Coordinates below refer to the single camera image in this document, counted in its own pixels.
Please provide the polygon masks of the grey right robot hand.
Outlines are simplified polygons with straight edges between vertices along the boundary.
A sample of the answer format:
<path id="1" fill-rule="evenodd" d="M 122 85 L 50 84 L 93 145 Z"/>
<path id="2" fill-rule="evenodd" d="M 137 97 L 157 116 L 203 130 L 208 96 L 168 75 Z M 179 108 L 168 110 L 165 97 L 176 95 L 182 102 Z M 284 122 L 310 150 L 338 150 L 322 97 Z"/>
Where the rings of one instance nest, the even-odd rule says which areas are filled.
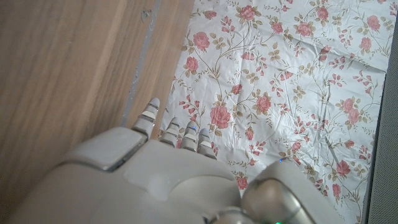
<path id="1" fill-rule="evenodd" d="M 244 192 L 216 159 L 208 131 L 178 119 L 150 138 L 153 98 L 134 126 L 103 132 L 66 154 L 8 218 L 9 223 L 341 223 L 287 157 Z"/>

